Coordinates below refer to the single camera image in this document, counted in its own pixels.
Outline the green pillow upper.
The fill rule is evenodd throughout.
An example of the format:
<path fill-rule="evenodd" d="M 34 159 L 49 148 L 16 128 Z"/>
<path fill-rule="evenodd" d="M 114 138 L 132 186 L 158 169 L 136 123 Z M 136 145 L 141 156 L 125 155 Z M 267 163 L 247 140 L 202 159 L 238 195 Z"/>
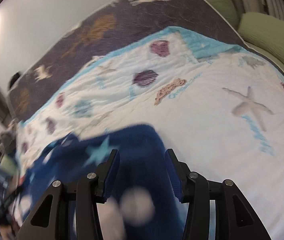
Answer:
<path fill-rule="evenodd" d="M 241 17 L 238 33 L 243 40 L 264 49 L 284 64 L 284 21 L 247 12 Z"/>

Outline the green pillow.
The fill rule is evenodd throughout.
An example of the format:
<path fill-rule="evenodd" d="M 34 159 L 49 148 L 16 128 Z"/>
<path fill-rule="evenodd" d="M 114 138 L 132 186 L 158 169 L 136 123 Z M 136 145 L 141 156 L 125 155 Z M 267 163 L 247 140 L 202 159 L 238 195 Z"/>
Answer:
<path fill-rule="evenodd" d="M 206 0 L 214 7 L 234 28 L 237 29 L 240 19 L 237 10 L 231 0 Z"/>
<path fill-rule="evenodd" d="M 238 33 L 243 40 L 264 49 L 284 64 L 284 21 L 247 12 L 241 17 Z"/>

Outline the dark deer print mattress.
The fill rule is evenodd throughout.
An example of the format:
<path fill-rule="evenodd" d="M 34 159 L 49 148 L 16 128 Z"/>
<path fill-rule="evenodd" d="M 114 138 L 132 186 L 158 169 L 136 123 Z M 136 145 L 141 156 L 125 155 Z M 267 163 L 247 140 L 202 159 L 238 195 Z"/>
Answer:
<path fill-rule="evenodd" d="M 196 31 L 227 44 L 244 44 L 236 29 L 206 0 L 158 0 L 136 6 L 128 0 L 116 0 L 82 20 L 17 81 L 11 81 L 7 97 L 11 114 L 27 120 L 94 56 L 169 26 Z"/>

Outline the white seashell print quilt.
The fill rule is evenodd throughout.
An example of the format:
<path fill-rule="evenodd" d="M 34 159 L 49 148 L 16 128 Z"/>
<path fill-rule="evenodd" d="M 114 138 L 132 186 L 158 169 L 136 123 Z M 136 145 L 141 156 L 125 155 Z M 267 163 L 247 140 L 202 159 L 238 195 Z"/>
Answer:
<path fill-rule="evenodd" d="M 284 76 L 244 48 L 167 27 L 86 64 L 18 125 L 22 177 L 52 141 L 153 127 L 208 180 L 232 179 L 284 239 Z"/>

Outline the green pillow lower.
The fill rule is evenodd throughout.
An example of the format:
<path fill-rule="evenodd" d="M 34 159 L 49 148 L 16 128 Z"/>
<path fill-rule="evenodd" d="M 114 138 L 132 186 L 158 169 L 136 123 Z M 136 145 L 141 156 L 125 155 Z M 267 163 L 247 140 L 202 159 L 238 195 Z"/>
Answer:
<path fill-rule="evenodd" d="M 206 0 L 214 7 L 234 28 L 237 29 L 240 19 L 237 10 L 231 0 Z"/>

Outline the blue fleece star garment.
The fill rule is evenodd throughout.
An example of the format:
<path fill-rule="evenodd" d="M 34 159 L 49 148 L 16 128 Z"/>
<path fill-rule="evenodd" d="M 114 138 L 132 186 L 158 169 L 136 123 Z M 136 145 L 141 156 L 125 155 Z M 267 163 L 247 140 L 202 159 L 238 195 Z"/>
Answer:
<path fill-rule="evenodd" d="M 105 204 L 98 205 L 104 239 L 181 239 L 185 210 L 174 196 L 165 148 L 153 127 L 135 125 L 86 140 L 52 141 L 26 170 L 15 219 L 25 221 L 49 185 L 78 181 L 117 150 L 120 163 Z"/>

